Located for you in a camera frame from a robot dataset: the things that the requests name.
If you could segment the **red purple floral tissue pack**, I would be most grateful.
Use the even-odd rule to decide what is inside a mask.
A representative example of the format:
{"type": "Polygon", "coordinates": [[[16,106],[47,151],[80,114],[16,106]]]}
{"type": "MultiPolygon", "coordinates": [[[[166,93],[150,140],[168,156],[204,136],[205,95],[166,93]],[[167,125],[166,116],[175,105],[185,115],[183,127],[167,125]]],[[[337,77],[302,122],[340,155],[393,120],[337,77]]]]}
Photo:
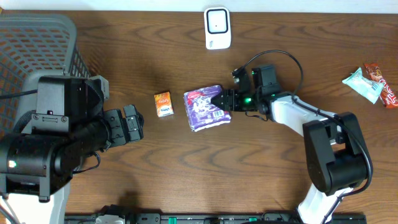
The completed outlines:
{"type": "Polygon", "coordinates": [[[231,122],[229,112],[211,103],[211,99],[221,91],[220,85],[213,85],[184,93],[185,110],[192,131],[198,132],[231,122]]]}

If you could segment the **orange tissue pack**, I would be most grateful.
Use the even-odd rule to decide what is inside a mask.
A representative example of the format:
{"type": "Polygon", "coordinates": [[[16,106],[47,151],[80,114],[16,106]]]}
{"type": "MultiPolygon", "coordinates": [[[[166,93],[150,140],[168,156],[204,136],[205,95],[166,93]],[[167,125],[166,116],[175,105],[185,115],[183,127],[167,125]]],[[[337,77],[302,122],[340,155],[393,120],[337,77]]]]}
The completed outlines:
{"type": "Polygon", "coordinates": [[[169,91],[154,95],[154,99],[158,117],[161,118],[174,114],[169,91]]]}

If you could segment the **teal snack packet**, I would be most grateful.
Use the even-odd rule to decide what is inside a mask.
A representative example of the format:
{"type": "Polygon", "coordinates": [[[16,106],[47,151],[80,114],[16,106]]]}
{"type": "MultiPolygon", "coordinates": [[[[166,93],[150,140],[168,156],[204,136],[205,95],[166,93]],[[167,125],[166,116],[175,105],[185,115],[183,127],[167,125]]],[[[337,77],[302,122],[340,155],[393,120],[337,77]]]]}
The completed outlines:
{"type": "Polygon", "coordinates": [[[375,104],[383,89],[383,84],[363,77],[361,68],[358,68],[348,78],[342,80],[342,83],[348,85],[354,91],[365,97],[372,104],[375,104]]]}

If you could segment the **orange brown snack bar wrapper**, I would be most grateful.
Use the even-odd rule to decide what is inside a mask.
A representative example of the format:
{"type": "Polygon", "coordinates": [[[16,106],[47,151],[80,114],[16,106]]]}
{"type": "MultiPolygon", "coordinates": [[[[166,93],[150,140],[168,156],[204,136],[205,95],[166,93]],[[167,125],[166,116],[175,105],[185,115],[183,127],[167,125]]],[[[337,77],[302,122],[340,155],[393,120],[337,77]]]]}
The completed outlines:
{"type": "Polygon", "coordinates": [[[365,63],[364,66],[371,80],[382,84],[379,98],[382,100],[384,107],[387,109],[397,108],[397,96],[383,78],[379,65],[377,63],[365,63]]]}

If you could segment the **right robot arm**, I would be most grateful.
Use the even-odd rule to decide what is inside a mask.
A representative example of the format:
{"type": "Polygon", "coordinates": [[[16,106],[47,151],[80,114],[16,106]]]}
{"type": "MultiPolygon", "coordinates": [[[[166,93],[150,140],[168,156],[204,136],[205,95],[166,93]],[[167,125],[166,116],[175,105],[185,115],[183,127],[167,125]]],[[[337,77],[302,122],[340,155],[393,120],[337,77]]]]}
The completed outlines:
{"type": "Polygon", "coordinates": [[[312,181],[293,221],[328,223],[345,197],[366,190],[373,165],[357,117],[335,114],[303,102],[284,91],[273,65],[244,67],[232,72],[237,90],[222,90],[211,103],[223,111],[255,111],[263,121],[283,124],[303,137],[307,170],[312,181]]]}

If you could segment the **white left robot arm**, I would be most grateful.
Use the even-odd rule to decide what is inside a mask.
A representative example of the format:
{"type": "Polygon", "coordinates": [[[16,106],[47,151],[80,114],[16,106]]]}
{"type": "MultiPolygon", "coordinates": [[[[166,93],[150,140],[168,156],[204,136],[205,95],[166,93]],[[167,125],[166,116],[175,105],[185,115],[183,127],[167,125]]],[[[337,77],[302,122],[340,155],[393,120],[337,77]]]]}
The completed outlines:
{"type": "Polygon", "coordinates": [[[101,76],[38,79],[35,109],[1,139],[1,213],[10,223],[62,223],[85,159],[144,137],[134,105],[104,110],[107,86],[101,76]]]}

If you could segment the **white barcode scanner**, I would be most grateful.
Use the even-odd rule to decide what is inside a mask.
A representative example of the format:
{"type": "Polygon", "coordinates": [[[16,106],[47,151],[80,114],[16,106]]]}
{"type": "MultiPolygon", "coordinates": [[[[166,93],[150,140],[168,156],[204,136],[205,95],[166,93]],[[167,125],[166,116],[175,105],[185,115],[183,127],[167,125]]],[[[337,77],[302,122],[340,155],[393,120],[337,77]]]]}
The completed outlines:
{"type": "Polygon", "coordinates": [[[225,7],[210,7],[203,13],[205,46],[208,50],[227,49],[231,45],[231,19],[225,7]]]}

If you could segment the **grey plastic basket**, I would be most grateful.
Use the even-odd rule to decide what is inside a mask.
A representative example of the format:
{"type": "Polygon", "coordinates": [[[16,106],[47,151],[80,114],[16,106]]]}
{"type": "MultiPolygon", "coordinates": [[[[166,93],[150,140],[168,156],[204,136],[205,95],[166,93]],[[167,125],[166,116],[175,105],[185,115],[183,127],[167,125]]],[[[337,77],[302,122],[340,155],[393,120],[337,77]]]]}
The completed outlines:
{"type": "Polygon", "coordinates": [[[92,117],[90,73],[76,47],[76,27],[62,15],[1,16],[1,136],[33,123],[64,135],[92,117]]]}

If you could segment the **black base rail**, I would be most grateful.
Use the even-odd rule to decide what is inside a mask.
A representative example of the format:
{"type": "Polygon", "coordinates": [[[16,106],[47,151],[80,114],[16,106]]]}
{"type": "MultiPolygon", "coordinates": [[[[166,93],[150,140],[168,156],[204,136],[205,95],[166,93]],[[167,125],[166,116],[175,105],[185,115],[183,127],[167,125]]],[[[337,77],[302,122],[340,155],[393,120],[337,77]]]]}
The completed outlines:
{"type": "Polygon", "coordinates": [[[104,206],[91,215],[65,215],[65,224],[238,224],[238,223],[302,223],[297,212],[266,213],[162,213],[160,210],[130,210],[119,205],[104,206]]]}

